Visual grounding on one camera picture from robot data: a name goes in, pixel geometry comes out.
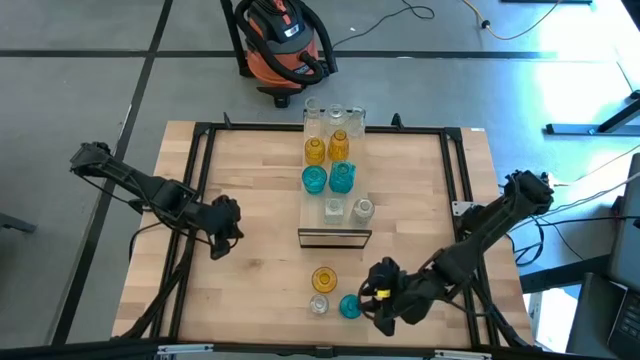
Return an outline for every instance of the glass cup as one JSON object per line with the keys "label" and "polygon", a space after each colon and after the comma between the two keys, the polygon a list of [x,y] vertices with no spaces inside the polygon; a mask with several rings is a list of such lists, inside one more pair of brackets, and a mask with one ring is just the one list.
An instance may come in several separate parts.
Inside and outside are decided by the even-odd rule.
{"label": "glass cup", "polygon": [[336,130],[329,140],[329,159],[343,161],[349,157],[349,139],[344,130]]}
{"label": "glass cup", "polygon": [[302,183],[309,194],[319,194],[327,183],[327,172],[321,166],[309,166],[302,172]]}
{"label": "glass cup", "polygon": [[324,141],[318,138],[311,138],[304,144],[304,159],[309,165],[322,165],[324,162]]}
{"label": "glass cup", "polygon": [[331,165],[329,187],[333,192],[346,194],[353,188],[356,166],[348,161],[337,161]]}

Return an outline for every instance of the clear glass cup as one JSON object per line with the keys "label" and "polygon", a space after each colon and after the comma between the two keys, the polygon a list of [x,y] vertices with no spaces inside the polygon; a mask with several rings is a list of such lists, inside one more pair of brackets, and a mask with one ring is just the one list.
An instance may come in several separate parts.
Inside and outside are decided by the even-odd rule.
{"label": "clear glass cup", "polygon": [[304,116],[304,132],[307,137],[324,136],[324,122],[325,118],[320,111],[320,101],[317,97],[312,96],[304,102],[305,116]]}
{"label": "clear glass cup", "polygon": [[345,125],[345,130],[350,138],[358,139],[364,136],[365,115],[366,111],[359,106],[354,106],[353,109],[351,109],[351,115]]}
{"label": "clear glass cup", "polygon": [[340,104],[332,104],[327,109],[327,121],[326,121],[326,135],[332,136],[337,130],[344,128],[345,122],[348,118],[348,113],[344,110]]}

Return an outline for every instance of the butcher block tabletop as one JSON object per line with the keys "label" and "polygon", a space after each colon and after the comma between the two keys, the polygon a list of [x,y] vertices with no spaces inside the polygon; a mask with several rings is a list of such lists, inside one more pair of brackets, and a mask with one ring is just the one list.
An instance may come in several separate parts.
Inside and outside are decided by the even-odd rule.
{"label": "butcher block tabletop", "polygon": [[[167,123],[154,175],[182,180],[195,122]],[[471,188],[476,202],[499,196],[486,133],[462,129]],[[448,347],[471,346],[465,314],[436,301],[416,325],[398,319],[386,337],[363,316],[344,318],[343,296],[357,292],[368,269],[384,256],[415,272],[435,251],[453,244],[453,226],[438,136],[367,134],[368,196],[375,204],[373,235],[364,250],[301,249],[301,132],[218,130],[204,201],[220,194],[238,201],[245,237],[220,260],[196,243],[178,339],[197,342],[334,346]],[[462,185],[453,142],[452,168],[458,198]],[[196,159],[197,186],[202,153]],[[155,223],[145,214],[141,227]],[[142,232],[124,284],[113,335],[128,330],[157,294],[171,231],[162,226]],[[512,248],[505,238],[485,256],[494,303],[518,334],[532,343]],[[316,294],[311,276],[328,266],[338,282],[327,297],[328,313],[311,313]],[[462,303],[462,295],[457,300]],[[161,335],[168,333],[173,300],[165,308]],[[476,301],[476,309],[482,309]],[[482,342],[486,326],[479,321]]]}

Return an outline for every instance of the concrete floor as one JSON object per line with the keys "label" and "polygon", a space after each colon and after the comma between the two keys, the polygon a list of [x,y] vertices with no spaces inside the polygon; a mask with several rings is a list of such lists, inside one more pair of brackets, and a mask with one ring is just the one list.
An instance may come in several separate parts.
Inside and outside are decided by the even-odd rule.
{"label": "concrete floor", "polygon": [[[308,0],[334,41],[362,31],[398,1]],[[340,72],[293,99],[286,110],[237,75],[232,58],[156,59],[125,161],[151,172],[166,121],[300,122],[306,96],[367,109],[371,124],[388,124],[399,112],[406,125],[486,129],[496,172],[550,171],[571,181],[640,143],[637,138],[549,137],[550,122],[596,123],[614,113],[631,87],[640,88],[635,27],[617,2],[561,5],[538,28],[502,42],[480,32],[459,1],[420,1],[433,21],[405,13],[340,50],[553,52],[547,60],[340,58]],[[477,0],[496,31],[512,34],[550,5]],[[146,50],[162,0],[111,2],[0,0],[2,49]],[[175,0],[161,50],[230,50],[219,4]],[[0,347],[50,341],[74,259],[97,191],[68,172],[83,141],[115,145],[129,110],[142,58],[0,58],[0,211],[37,223],[33,235],[0,231]],[[622,181],[622,159],[598,176],[559,190],[562,204]],[[606,211],[612,197],[575,212]],[[139,216],[112,203],[69,340],[108,339],[127,269],[127,243]],[[583,257],[608,252],[605,224],[567,225],[567,241]],[[514,233],[520,245],[535,228]],[[576,261],[557,234],[547,233],[543,256],[524,272]]]}

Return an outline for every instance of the metal bracket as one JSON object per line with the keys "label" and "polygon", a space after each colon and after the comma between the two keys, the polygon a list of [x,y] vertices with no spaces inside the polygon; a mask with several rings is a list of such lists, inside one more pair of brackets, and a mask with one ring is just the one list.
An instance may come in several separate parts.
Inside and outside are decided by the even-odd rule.
{"label": "metal bracket", "polygon": [[446,127],[444,132],[455,142],[462,142],[462,130],[460,128]]}
{"label": "metal bracket", "polygon": [[227,112],[223,112],[222,113],[223,117],[224,117],[224,124],[227,126],[227,129],[231,130],[231,127],[233,126],[233,124],[231,124],[231,119],[229,119],[229,115],[227,115]]}
{"label": "metal bracket", "polygon": [[316,346],[316,357],[319,359],[331,359],[335,357],[333,346]]}
{"label": "metal bracket", "polygon": [[486,205],[482,203],[476,203],[472,201],[452,201],[451,202],[451,210],[453,210],[454,216],[462,216],[467,209],[476,205]]}
{"label": "metal bracket", "polygon": [[443,360],[491,360],[491,354],[466,351],[436,350],[434,359]]}
{"label": "metal bracket", "polygon": [[395,126],[398,130],[404,129],[404,124],[402,124],[402,119],[400,118],[400,114],[393,114],[393,118],[391,119],[391,126]]}
{"label": "metal bracket", "polygon": [[199,354],[213,352],[213,344],[162,345],[158,346],[158,355]]}

